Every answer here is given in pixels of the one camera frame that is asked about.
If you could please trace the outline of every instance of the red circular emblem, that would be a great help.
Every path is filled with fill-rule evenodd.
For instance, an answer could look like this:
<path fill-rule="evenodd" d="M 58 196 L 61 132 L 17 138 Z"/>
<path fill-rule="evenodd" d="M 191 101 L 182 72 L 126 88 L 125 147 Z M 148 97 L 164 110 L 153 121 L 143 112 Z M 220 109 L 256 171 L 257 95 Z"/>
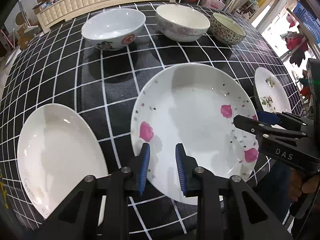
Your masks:
<path fill-rule="evenodd" d="M 135 37 L 134 34 L 130 34 L 130 35 L 124 37 L 124 39 L 122 40 L 121 43 L 122 44 L 129 44 L 133 41 L 134 37 Z"/>

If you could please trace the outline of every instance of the plate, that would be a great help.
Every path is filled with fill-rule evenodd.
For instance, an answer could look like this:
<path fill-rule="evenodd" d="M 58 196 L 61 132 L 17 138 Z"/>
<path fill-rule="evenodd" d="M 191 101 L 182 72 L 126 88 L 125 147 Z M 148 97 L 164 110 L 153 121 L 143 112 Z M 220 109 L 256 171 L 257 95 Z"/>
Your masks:
<path fill-rule="evenodd" d="M 41 106 L 28 117 L 18 141 L 18 170 L 31 203 L 45 219 L 85 176 L 108 175 L 89 125 L 60 104 Z"/>
<path fill-rule="evenodd" d="M 254 73 L 256 103 L 267 112 L 289 112 L 291 106 L 281 82 L 269 70 L 258 67 Z"/>
<path fill-rule="evenodd" d="M 256 118 L 243 88 L 223 71 L 204 64 L 178 64 L 156 74 L 139 94 L 131 117 L 135 155 L 150 144 L 147 178 L 168 197 L 197 204 L 183 196 L 175 146 L 215 175 L 247 180 L 258 158 L 255 135 L 235 128 L 237 114 Z"/>

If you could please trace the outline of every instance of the green patterned bowl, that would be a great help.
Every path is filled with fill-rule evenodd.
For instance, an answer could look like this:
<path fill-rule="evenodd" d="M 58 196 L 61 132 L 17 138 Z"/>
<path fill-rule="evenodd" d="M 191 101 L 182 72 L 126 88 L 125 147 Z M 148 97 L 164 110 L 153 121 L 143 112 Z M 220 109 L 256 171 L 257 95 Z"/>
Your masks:
<path fill-rule="evenodd" d="M 211 15 L 210 30 L 218 41 L 228 45 L 238 44 L 247 36 L 245 30 L 238 23 L 220 13 Z"/>

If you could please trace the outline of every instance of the black and white checkered tablecloth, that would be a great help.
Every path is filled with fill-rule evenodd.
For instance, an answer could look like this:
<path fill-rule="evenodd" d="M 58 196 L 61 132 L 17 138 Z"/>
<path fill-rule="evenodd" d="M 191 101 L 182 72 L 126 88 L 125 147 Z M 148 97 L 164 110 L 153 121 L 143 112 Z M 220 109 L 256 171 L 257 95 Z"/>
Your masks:
<path fill-rule="evenodd" d="M 82 38 L 82 25 L 100 10 L 56 24 L 48 34 L 34 39 L 16 59 L 0 107 L 0 169 L 9 206 L 22 225 L 36 229 L 44 222 L 23 190 L 17 170 L 21 128 L 28 116 L 44 104 L 64 104 L 86 120 L 110 173 L 125 166 L 133 156 L 130 117 L 139 92 L 152 76 L 173 64 L 199 62 L 219 68 L 242 85 L 254 104 L 254 71 L 265 67 L 283 84 L 292 112 L 301 115 L 298 92 L 286 68 L 245 20 L 229 15 L 247 32 L 238 45 L 222 44 L 210 31 L 197 41 L 178 43 L 162 35 L 157 27 L 155 9 L 163 3 L 119 6 L 140 10 L 147 17 L 140 36 L 127 48 L 100 51 Z M 207 17 L 213 12 L 200 6 L 193 8 Z M 248 183 L 255 186 L 272 164 L 272 160 L 260 155 Z M 129 199 L 129 221 L 132 239 L 165 239 L 196 227 L 196 206 L 176 202 L 147 183 L 142 198 Z"/>

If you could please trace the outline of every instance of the bowl rim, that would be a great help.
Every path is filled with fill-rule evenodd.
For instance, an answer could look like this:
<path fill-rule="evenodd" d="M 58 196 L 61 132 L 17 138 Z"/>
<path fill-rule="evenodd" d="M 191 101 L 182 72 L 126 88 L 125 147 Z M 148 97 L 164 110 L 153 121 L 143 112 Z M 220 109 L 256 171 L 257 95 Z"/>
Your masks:
<path fill-rule="evenodd" d="M 245 35 L 242 35 L 242 34 L 236 33 L 236 32 L 233 31 L 233 30 L 230 30 L 230 29 L 229 29 L 228 27 L 226 27 L 222 22 L 220 22 L 220 21 L 215 17 L 215 15 L 222 16 L 222 18 L 225 18 L 225 19 L 226 19 L 226 18 L 227 18 L 227 19 L 230 19 L 235 26 L 237 26 L 241 31 L 243 31 L 243 32 L 245 33 Z M 244 37 L 244 38 L 247 36 L 247 32 L 244 30 L 244 28 L 242 28 L 239 23 L 236 23 L 236 22 L 235 22 L 233 19 L 231 19 L 230 17 L 228 17 L 228 16 L 226 16 L 226 15 L 223 15 L 223 14 L 221 14 L 221 13 L 213 13 L 213 14 L 211 15 L 211 17 L 215 18 L 220 24 L 222 24 L 226 29 L 230 30 L 231 32 L 233 32 L 233 33 L 235 33 L 235 34 L 237 34 L 237 35 L 239 35 L 239 36 L 241 36 L 241 37 Z"/>
<path fill-rule="evenodd" d="M 209 20 L 209 19 L 208 19 L 208 18 L 207 18 L 203 13 L 201 13 L 201 12 L 197 11 L 196 9 L 193 9 L 193 8 L 187 7 L 187 6 L 183 6 L 183 7 L 186 7 L 186 8 L 188 8 L 188 10 L 189 10 L 189 9 L 191 9 L 191 10 L 196 11 L 197 13 L 200 13 L 201 15 L 203 15 L 203 16 L 204 16 L 204 18 L 206 18 L 206 19 L 207 19 L 207 21 L 208 21 L 208 27 L 206 27 L 206 28 L 194 28 L 194 27 L 188 27 L 188 26 L 185 26 L 185 25 L 182 25 L 182 24 L 179 24 L 179 23 L 175 23 L 175 22 L 173 22 L 173 21 L 171 21 L 171 20 L 168 20 L 167 18 L 163 17 L 161 14 L 159 14 L 159 13 L 158 13 L 158 8 L 160 8 L 161 6 L 165 7 L 166 5 L 178 5 L 178 6 L 183 6 L 183 5 L 180 5 L 180 4 L 172 4 L 172 3 L 162 4 L 162 5 L 160 5 L 160 6 L 158 6 L 158 7 L 156 8 L 156 16 L 157 16 L 157 15 L 159 15 L 161 18 L 165 19 L 166 21 L 169 21 L 169 22 L 171 22 L 171 23 L 174 23 L 174 24 L 176 24 L 176 25 L 178 25 L 178 26 L 180 26 L 180 27 L 189 28 L 189 29 L 193 29 L 193 30 L 204 30 L 204 29 L 209 29 L 209 28 L 210 28 L 210 26 L 211 26 L 210 20 Z"/>
<path fill-rule="evenodd" d="M 116 37 L 113 37 L 113 38 L 107 38 L 107 39 L 92 39 L 92 38 L 88 38 L 86 37 L 85 35 L 83 35 L 83 28 L 84 26 L 87 24 L 87 22 L 91 21 L 92 19 L 94 19 L 95 17 L 97 17 L 98 15 L 102 14 L 102 13 L 108 13 L 108 12 L 111 12 L 111 11 L 115 11 L 115 10 L 131 10 L 131 11 L 136 11 L 138 12 L 140 15 L 143 15 L 144 17 L 144 20 L 143 20 L 143 23 L 140 24 L 139 26 L 135 27 L 132 31 L 128 31 L 126 32 L 125 34 L 121 35 L 121 36 L 116 36 Z M 136 9 L 131 9 L 131 8 L 114 8 L 114 9 L 110 9 L 110 10 L 106 10 L 106 11 L 102 11 L 100 13 L 98 13 L 97 15 L 93 16 L 92 18 L 90 18 L 89 20 L 87 20 L 84 25 L 82 25 L 81 27 L 81 35 L 87 39 L 87 40 L 91 40 L 91 41 L 108 41 L 108 40 L 111 40 L 111 39 L 115 39 L 115 38 L 120 38 L 120 37 L 123 37 L 123 36 L 126 36 L 128 35 L 129 33 L 131 32 L 134 32 L 135 30 L 138 30 L 140 27 L 142 27 L 146 22 L 146 16 L 144 15 L 143 12 L 139 11 L 139 10 L 136 10 Z"/>

